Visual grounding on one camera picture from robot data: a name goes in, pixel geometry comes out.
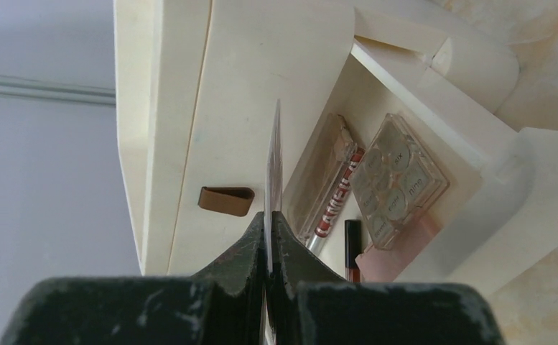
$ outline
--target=white furniture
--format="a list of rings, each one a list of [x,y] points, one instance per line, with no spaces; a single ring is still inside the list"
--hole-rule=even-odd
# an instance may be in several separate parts
[[[558,132],[515,133],[492,115],[517,80],[515,56],[443,9],[116,0],[115,14],[118,146],[144,274],[196,272],[262,209],[277,98],[285,183],[327,112],[365,145],[398,112],[439,160],[452,185],[430,212],[445,228],[398,280],[491,293],[558,245]],[[197,207],[204,185],[253,188],[250,214]],[[340,224],[357,214],[349,200],[320,255],[339,273]]]

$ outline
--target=lipstick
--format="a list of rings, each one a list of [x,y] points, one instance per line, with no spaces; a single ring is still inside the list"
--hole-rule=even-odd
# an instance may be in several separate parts
[[[361,221],[349,219],[344,221],[344,258],[346,279],[349,282],[360,282],[361,272],[355,258],[361,254]]]

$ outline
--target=marble surface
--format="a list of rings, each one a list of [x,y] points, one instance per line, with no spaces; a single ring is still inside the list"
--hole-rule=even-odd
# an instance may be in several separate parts
[[[558,0],[434,2],[518,55],[518,84],[496,116],[516,130],[558,130]],[[488,300],[510,345],[558,344],[558,248]]]

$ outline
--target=clear plastic case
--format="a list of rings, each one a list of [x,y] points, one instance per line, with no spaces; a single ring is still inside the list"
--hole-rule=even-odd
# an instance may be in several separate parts
[[[449,182],[403,118],[387,114],[350,184],[374,246],[388,250]]]
[[[284,214],[303,244],[315,233],[356,150],[343,117],[319,120],[284,193]]]

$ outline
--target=brown leather handle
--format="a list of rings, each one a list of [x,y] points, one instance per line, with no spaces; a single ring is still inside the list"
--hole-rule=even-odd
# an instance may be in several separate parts
[[[232,216],[246,216],[256,194],[246,187],[202,187],[198,198],[199,207],[226,213]]]

